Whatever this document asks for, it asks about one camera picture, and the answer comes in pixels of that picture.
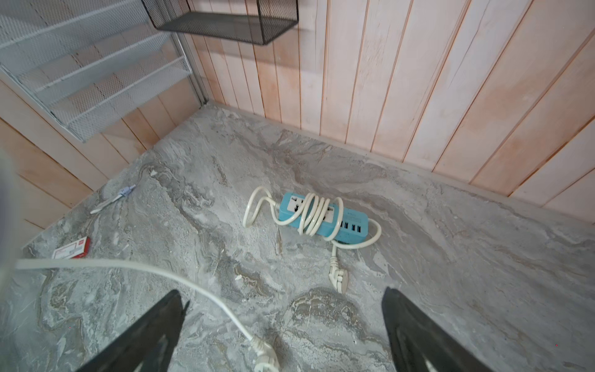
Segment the red and white box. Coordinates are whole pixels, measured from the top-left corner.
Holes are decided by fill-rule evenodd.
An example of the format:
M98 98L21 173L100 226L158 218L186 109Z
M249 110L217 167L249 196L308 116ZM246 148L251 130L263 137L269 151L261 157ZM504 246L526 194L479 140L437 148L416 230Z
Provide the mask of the red and white box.
M89 237L82 237L81 239L66 244L54 251L52 258L54 259L68 259L68 258L81 258L85 257L89 253Z

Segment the black object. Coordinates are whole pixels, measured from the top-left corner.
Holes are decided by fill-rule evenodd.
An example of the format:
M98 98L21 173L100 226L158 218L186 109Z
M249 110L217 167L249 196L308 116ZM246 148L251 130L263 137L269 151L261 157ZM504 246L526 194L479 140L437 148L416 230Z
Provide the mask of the black object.
M189 304L172 290L77 372L166 372Z
M384 324L399 372L492 372L450 337L407 297L387 288L382 298Z
M151 23L161 31L266 45L298 24L298 0L254 1L258 15L191 11L188 0L142 0Z

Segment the marble floor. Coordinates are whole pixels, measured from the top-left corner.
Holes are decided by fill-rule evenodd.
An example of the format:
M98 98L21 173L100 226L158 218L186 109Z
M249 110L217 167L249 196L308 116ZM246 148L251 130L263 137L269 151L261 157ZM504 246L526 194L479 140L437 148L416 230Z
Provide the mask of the marble floor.
M132 194L98 215L123 186ZM341 196L380 222L369 248L242 215L259 185ZM157 265L220 295L272 344L282 371L394 371L380 300L396 287L494 371L595 370L593 226L496 202L387 162L212 105L24 249L50 257L80 236L89 257ZM0 370L72 371L173 288L190 308L170 371L252 371L231 321L191 290L122 269L21 271L0 305Z

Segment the mesh tray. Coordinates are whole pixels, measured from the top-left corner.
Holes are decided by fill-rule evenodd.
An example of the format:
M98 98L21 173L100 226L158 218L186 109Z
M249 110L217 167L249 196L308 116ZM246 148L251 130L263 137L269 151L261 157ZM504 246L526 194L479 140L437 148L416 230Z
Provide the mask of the mesh tray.
M0 64L15 76L147 21L137 0L121 1L42 29L22 25L32 16L19 1L10 0L3 7L8 9L2 9L0 17L4 41Z
M156 29L266 45L299 21L298 0L257 0L258 15L190 11L187 1L142 0Z
M161 66L149 70L158 64ZM165 58L159 54L127 70L118 72L117 75L87 88L69 99L63 99L55 104L51 111L65 123L66 129L82 141L87 141L190 73L191 69L186 57L180 57L167 63ZM135 80L138 75L144 76ZM115 91L122 85L125 85L123 89ZM103 96L105 97L103 100L95 103L98 98Z
M46 105L52 105L105 77L142 60L161 49L169 38L159 33L110 54L35 91Z

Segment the blue power strip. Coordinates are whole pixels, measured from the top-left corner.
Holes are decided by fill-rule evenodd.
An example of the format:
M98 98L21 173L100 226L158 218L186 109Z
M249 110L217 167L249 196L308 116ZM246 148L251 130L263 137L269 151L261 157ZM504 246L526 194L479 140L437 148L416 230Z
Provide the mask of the blue power strip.
M291 192L283 195L281 207L279 208L279 220L286 221L293 216L305 199L304 196ZM312 204L313 203L310 204L306 215L312 210ZM329 204L317 234L322 236L331 235L338 217L339 206L336 204ZM297 229L299 227L300 218L297 218L289 225ZM337 236L335 236L335 240L345 244L357 244L363 242L366 239L366 236L368 236L368 216L365 213L344 208L341 228L339 229Z

